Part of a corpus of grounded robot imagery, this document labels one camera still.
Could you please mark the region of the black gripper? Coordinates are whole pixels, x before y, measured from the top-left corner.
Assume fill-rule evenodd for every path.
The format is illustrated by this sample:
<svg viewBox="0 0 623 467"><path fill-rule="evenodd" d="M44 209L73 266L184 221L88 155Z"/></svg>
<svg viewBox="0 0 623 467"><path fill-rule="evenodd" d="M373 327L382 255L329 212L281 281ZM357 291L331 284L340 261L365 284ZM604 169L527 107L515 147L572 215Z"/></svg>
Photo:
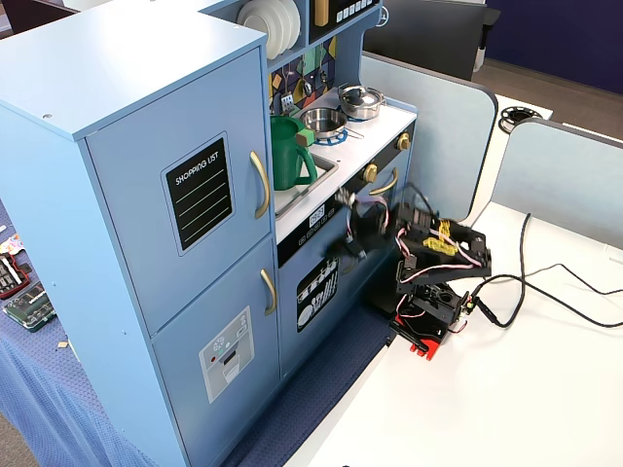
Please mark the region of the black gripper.
<svg viewBox="0 0 623 467"><path fill-rule="evenodd" d="M346 232L326 247L327 256L361 262L367 258L366 251L385 246L390 209L384 197L360 196L341 188L335 200L347 209Z"/></svg>

